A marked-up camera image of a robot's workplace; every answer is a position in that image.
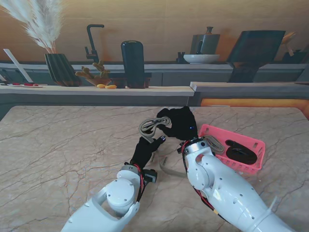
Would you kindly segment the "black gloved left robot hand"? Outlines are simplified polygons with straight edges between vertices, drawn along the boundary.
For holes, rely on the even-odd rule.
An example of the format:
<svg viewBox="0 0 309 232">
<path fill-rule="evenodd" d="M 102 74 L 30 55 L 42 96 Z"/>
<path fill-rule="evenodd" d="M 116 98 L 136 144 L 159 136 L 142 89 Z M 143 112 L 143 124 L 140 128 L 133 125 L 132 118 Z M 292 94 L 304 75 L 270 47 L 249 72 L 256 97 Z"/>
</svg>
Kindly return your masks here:
<svg viewBox="0 0 309 232">
<path fill-rule="evenodd" d="M 158 139 L 155 139 L 152 143 L 150 143 L 145 138 L 140 137 L 130 164 L 137 165 L 143 169 L 151 159 L 152 153 L 155 152 L 160 145 L 165 142 L 165 140 L 165 136 L 160 136 Z"/>
</svg>

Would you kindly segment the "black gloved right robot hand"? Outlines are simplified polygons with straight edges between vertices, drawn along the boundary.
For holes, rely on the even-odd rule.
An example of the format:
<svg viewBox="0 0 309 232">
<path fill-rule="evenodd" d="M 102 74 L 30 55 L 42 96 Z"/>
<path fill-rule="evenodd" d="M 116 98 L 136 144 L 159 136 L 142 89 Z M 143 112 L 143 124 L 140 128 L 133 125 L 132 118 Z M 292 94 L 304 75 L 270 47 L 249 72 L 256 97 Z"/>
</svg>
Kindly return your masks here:
<svg viewBox="0 0 309 232">
<path fill-rule="evenodd" d="M 198 137 L 197 124 L 188 106 L 179 109 L 164 108 L 156 115 L 157 118 L 168 117 L 171 127 L 158 125 L 158 128 L 168 137 L 182 141 L 193 140 Z"/>
</svg>

